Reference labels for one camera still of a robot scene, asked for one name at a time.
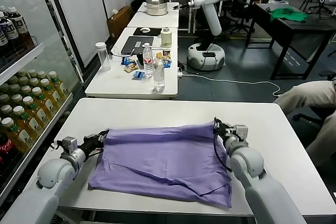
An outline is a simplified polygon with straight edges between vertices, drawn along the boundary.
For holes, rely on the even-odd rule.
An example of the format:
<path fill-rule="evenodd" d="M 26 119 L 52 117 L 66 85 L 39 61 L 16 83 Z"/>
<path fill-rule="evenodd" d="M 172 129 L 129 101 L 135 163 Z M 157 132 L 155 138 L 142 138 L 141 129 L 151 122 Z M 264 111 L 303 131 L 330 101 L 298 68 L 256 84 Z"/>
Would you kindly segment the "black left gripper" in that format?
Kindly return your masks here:
<path fill-rule="evenodd" d="M 85 137 L 83 139 L 83 143 L 80 145 L 80 149 L 86 154 L 89 155 L 91 152 L 92 154 L 99 153 L 103 151 L 103 141 L 104 138 L 109 133 L 109 130 L 101 131 L 97 134 L 89 135 L 89 138 Z"/>

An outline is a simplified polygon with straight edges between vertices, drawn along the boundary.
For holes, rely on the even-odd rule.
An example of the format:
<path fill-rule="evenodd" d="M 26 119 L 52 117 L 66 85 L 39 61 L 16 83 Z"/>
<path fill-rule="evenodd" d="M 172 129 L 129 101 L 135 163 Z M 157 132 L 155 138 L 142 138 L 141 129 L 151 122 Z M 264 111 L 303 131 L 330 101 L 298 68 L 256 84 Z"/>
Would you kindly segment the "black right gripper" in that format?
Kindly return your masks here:
<path fill-rule="evenodd" d="M 228 124 L 222 122 L 219 118 L 215 117 L 213 134 L 215 136 L 221 136 L 222 139 L 228 139 L 232 136 L 236 136 L 236 128 L 234 126 L 229 126 Z"/>

